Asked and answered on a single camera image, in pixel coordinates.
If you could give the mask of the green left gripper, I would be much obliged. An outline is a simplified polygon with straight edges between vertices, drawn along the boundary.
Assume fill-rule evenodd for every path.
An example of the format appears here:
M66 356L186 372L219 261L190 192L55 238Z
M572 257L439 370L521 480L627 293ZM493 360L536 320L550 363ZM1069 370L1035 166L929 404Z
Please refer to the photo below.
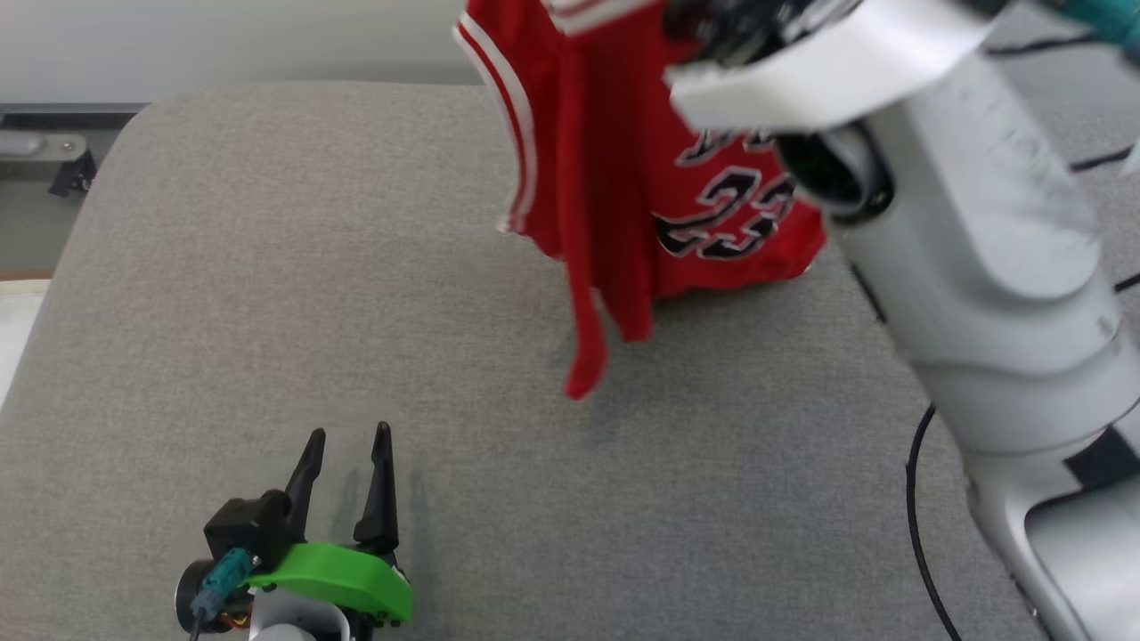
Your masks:
M321 474L326 431L309 435L285 494L290 532L306 536L311 490ZM399 547L391 427L378 422L373 474L353 547L300 543L279 563L234 547L188 565L176 584L176 620L189 636L370 636L412 620L414 591L383 557Z

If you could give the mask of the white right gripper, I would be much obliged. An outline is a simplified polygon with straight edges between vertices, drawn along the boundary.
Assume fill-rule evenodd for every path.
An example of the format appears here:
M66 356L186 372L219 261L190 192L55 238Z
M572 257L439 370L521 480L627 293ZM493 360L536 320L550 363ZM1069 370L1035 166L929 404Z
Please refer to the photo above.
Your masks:
M669 97L693 129L817 133L935 84L980 49L1004 10L1003 1L863 1L741 68L669 68Z

